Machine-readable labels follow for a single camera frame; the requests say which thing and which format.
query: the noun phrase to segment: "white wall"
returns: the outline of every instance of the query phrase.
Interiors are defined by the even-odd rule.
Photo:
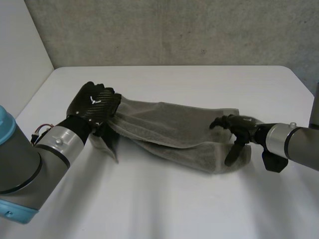
[[[53,71],[23,0],[0,0],[0,105],[17,117]]]

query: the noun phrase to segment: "towel fold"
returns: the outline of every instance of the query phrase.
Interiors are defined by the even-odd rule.
[[[224,160],[232,146],[229,143],[232,134],[221,127],[209,129],[216,117],[230,114],[239,115],[239,111],[139,102],[122,97],[116,114],[100,132],[105,144],[93,135],[90,139],[95,147],[104,148],[114,158],[117,133],[162,158],[209,173],[231,172],[249,163],[250,146],[245,146],[237,161],[227,167]]]

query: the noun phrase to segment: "robotic hand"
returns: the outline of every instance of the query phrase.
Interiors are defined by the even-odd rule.
[[[0,107],[0,216],[28,223],[82,151],[90,133],[114,115],[121,95],[102,84],[85,84],[67,118],[31,143]]]
[[[262,158],[269,171],[281,172],[288,159],[319,171],[319,84],[310,117],[309,128],[297,127],[296,123],[257,123],[244,116],[222,116],[210,125],[229,129],[236,140],[225,159],[232,165],[245,144],[253,142],[264,148]]]

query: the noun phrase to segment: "table surface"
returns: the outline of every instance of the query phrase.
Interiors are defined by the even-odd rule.
[[[280,66],[66,67],[55,70],[17,118],[27,136],[58,123],[87,81],[132,100],[238,108],[264,122],[307,126],[313,96]],[[2,239],[316,238],[319,173],[289,162],[264,168],[259,145],[242,169],[208,175],[121,138],[119,164],[84,150],[28,225],[0,219]]]

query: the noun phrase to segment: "cable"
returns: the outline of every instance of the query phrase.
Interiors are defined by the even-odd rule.
[[[49,124],[49,123],[44,123],[42,125],[40,125],[36,130],[35,132],[31,135],[31,144],[32,146],[35,146],[36,145],[36,142],[38,142],[38,138],[40,136],[40,130],[45,127],[45,126],[49,126],[50,128],[47,128],[45,132],[48,132],[50,129],[52,129],[54,127],[54,125],[52,124]]]

